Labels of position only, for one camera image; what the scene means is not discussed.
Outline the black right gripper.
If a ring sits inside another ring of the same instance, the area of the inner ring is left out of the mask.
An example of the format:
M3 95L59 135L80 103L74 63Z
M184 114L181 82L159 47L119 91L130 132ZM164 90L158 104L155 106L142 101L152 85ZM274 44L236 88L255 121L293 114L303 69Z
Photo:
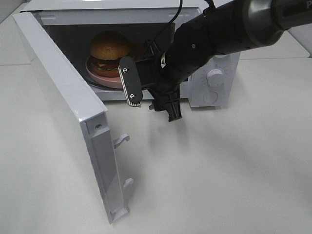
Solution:
M123 57L119 66L138 71L141 90L148 90L154 97L154 109L157 112L166 111L168 121L180 118L180 83L195 72L195 63L190 56L175 53L169 55L158 53L158 47L150 40L133 42L131 57Z

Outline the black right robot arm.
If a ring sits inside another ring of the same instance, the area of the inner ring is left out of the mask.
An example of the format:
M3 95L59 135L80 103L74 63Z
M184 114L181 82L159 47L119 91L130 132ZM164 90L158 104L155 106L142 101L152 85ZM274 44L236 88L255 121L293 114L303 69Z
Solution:
M150 108L181 118L180 84L215 55L275 44L284 31L312 21L309 0L233 0L220 7L212 1L194 19L182 24L173 42L153 57L123 57L119 75L129 106L138 107L143 90L153 97Z

